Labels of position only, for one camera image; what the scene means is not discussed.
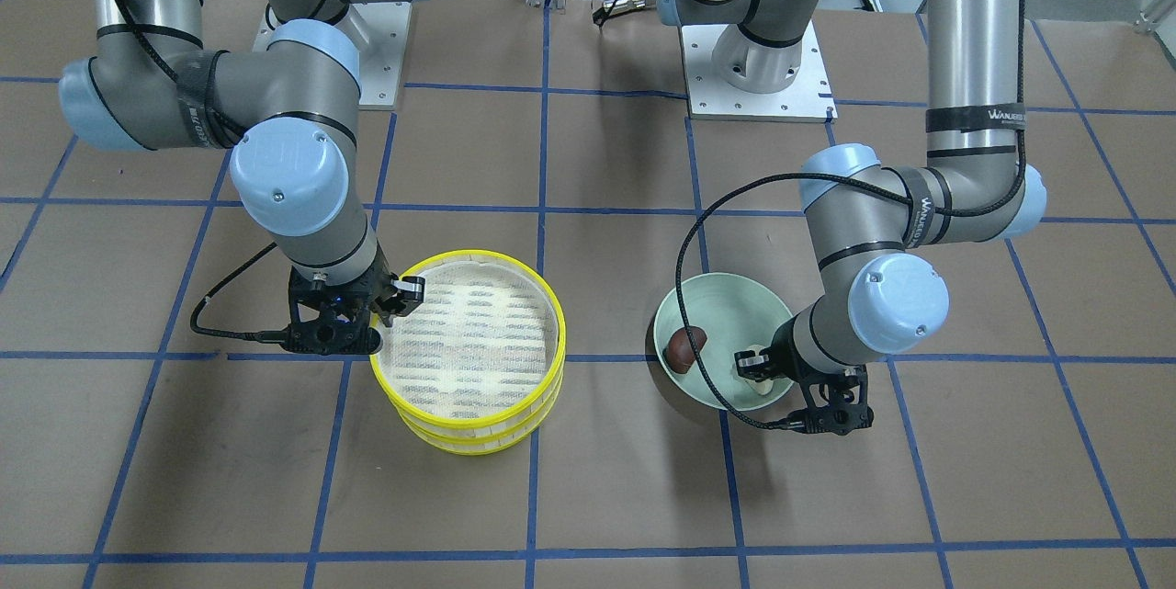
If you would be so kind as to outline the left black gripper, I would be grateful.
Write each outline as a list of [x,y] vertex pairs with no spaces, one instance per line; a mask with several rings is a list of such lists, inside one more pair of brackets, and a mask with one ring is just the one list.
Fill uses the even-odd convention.
[[795,383],[811,382],[820,372],[799,354],[794,339],[797,317],[781,324],[771,344],[748,346],[734,354],[734,370],[746,380],[790,379]]

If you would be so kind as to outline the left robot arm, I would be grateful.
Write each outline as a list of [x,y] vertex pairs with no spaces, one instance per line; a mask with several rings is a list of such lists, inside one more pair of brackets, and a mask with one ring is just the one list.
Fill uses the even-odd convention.
[[768,347],[735,355],[741,376],[856,380],[944,324],[944,279],[915,247],[1004,240],[1045,215],[1025,162],[1023,14],[1023,0],[928,0],[927,163],[884,166],[860,142],[806,161],[799,198],[824,292]]

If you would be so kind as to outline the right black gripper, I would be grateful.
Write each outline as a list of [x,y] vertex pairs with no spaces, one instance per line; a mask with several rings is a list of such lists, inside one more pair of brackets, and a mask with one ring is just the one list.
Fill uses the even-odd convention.
[[360,310],[366,309],[377,314],[379,322],[390,328],[393,317],[407,317],[425,304],[425,277],[396,277],[385,257],[375,257],[360,276],[341,285],[315,282],[290,269],[290,320],[300,319],[300,307],[329,312],[330,317],[342,314],[347,320],[365,320]]

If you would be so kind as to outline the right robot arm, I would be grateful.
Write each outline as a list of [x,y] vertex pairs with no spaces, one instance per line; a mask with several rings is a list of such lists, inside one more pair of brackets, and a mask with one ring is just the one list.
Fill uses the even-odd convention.
[[64,67],[64,118],[101,150],[223,149],[248,215],[290,262],[290,308],[367,324],[423,288],[388,270],[356,193],[358,4],[267,0],[262,51],[213,51],[205,0],[96,0],[96,54]]

